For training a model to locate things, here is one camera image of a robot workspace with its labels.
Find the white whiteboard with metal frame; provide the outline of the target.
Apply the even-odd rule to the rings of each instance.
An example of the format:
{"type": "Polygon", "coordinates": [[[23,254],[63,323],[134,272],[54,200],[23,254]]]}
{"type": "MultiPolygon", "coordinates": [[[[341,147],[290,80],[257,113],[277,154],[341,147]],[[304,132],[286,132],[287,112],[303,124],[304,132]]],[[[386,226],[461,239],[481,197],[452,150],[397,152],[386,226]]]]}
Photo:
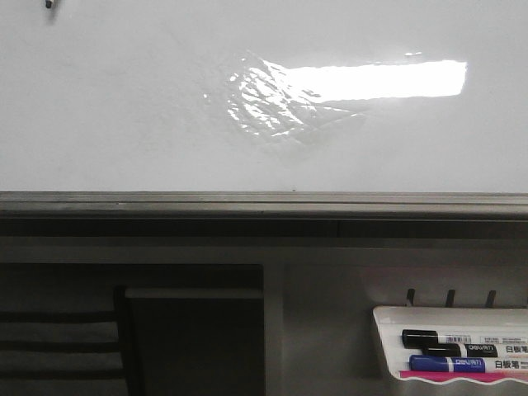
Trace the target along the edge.
{"type": "Polygon", "coordinates": [[[527,220],[524,1],[4,1],[1,214],[527,220]]]}

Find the black capped marker lower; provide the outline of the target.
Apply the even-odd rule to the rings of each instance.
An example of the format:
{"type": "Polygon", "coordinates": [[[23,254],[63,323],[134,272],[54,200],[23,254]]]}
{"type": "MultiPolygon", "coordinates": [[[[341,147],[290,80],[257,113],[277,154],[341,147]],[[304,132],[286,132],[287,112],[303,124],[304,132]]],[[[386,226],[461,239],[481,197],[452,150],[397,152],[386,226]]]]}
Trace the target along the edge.
{"type": "Polygon", "coordinates": [[[440,357],[527,357],[526,344],[441,343],[422,348],[422,354],[440,357]]]}

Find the white plastic marker tray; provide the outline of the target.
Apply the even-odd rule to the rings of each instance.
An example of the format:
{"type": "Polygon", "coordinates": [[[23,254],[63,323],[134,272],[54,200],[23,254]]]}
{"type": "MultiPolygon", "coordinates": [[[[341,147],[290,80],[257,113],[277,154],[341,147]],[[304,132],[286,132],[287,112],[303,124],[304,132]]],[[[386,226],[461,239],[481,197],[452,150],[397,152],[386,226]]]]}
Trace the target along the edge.
{"type": "Polygon", "coordinates": [[[525,395],[527,381],[501,379],[492,383],[473,379],[433,382],[401,379],[400,370],[411,370],[409,357],[423,355],[422,348],[407,349],[402,330],[476,330],[513,332],[527,336],[526,309],[462,309],[379,306],[373,310],[377,349],[393,395],[525,395]]]}

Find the black capped marker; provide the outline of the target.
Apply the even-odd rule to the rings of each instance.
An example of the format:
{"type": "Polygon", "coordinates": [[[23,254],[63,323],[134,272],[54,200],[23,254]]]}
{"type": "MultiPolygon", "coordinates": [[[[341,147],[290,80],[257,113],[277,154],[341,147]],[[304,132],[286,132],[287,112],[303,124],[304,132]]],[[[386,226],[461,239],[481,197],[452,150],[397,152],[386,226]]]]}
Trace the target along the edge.
{"type": "Polygon", "coordinates": [[[422,348],[422,354],[440,357],[527,357],[526,344],[441,343],[422,348]]]}
{"type": "Polygon", "coordinates": [[[527,336],[513,332],[404,329],[402,340],[404,347],[410,349],[443,343],[526,344],[527,336]]]}

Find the blue capped marker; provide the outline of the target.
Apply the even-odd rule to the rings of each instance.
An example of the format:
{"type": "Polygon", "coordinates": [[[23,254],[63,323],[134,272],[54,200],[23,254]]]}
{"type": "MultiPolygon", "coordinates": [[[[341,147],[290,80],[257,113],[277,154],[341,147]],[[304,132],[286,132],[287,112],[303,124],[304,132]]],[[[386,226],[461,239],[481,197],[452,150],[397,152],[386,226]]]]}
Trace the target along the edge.
{"type": "Polygon", "coordinates": [[[411,355],[409,367],[416,371],[518,375],[527,373],[527,359],[411,355]]]}

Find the black slatted chair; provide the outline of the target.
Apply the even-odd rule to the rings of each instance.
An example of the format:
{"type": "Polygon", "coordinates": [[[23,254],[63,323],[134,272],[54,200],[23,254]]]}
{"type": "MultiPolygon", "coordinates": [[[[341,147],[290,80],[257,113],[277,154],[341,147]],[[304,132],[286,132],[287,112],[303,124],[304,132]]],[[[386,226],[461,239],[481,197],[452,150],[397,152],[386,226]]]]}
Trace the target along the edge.
{"type": "Polygon", "coordinates": [[[35,313],[2,312],[1,323],[53,324],[60,327],[76,325],[80,328],[90,324],[113,324],[117,331],[114,341],[11,341],[2,340],[1,350],[30,352],[42,356],[72,357],[89,355],[120,356],[116,368],[52,368],[43,369],[9,368],[1,370],[3,380],[25,381],[102,381],[124,380],[128,395],[144,395],[144,376],[141,370],[138,347],[135,344],[134,325],[130,304],[125,297],[126,288],[118,286],[113,291],[112,311],[81,313],[35,313]]]}

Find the black capped marker upper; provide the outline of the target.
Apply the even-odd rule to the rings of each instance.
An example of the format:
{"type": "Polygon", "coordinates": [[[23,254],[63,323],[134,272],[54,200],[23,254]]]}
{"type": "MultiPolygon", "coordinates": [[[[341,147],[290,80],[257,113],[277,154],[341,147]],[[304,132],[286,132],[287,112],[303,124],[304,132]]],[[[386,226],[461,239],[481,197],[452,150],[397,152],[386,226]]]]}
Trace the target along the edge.
{"type": "Polygon", "coordinates": [[[410,349],[443,343],[526,344],[527,336],[513,332],[404,329],[402,340],[404,347],[410,349]]]}

